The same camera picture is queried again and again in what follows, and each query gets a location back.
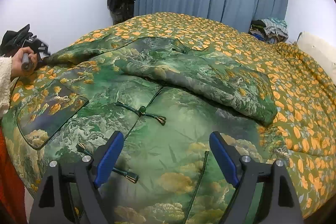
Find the cream fleece sleeve forearm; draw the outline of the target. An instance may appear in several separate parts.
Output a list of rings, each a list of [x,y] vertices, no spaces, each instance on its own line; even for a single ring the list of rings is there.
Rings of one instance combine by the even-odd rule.
[[[10,107],[11,57],[1,57],[0,64],[0,117],[2,118]]]

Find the person's left hand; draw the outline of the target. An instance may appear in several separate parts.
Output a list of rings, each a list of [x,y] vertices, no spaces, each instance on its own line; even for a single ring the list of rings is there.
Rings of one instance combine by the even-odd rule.
[[[30,47],[19,48],[17,53],[11,58],[11,77],[21,77],[31,75],[37,67],[37,54]],[[24,70],[23,61],[30,63],[29,70]]]

